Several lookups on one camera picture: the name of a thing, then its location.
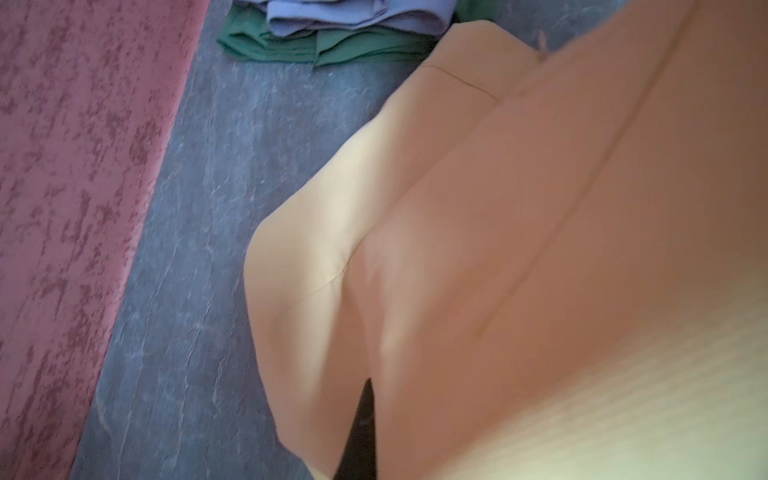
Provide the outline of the lavender skirt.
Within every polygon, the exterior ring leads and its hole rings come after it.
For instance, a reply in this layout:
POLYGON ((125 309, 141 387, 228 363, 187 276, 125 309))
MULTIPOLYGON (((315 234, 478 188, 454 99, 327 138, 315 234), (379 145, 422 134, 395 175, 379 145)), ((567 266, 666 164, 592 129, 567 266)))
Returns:
POLYGON ((240 4, 265 14, 268 29, 279 37, 303 30, 359 30, 371 26, 439 35, 447 30, 457 5, 453 0, 250 0, 240 4))

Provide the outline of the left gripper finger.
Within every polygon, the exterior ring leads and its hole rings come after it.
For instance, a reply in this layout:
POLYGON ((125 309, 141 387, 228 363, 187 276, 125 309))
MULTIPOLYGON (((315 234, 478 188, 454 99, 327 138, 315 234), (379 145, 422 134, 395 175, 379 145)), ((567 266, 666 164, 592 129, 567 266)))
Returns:
POLYGON ((376 480, 375 396, 372 381, 363 387, 334 480, 376 480))

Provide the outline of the green skirt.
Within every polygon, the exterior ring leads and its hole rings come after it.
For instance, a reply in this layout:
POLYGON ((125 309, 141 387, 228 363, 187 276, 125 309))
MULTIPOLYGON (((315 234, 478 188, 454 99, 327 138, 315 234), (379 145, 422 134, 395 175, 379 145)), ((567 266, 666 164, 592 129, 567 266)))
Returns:
POLYGON ((234 1, 217 41, 224 53, 241 62, 302 63, 315 67, 353 61, 421 61, 454 23, 493 21, 497 1, 455 1, 451 23, 439 35, 422 35, 371 26, 359 30, 303 30, 279 37, 268 29, 266 15, 234 1))

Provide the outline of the yellow skirt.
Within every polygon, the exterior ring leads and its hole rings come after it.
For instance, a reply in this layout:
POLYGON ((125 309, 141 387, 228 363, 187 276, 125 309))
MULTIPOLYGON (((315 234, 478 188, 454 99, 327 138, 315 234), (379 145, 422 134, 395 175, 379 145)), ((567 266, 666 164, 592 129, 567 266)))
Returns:
POLYGON ((632 1, 433 53, 256 229, 280 442, 382 479, 767 475, 767 5, 632 1))

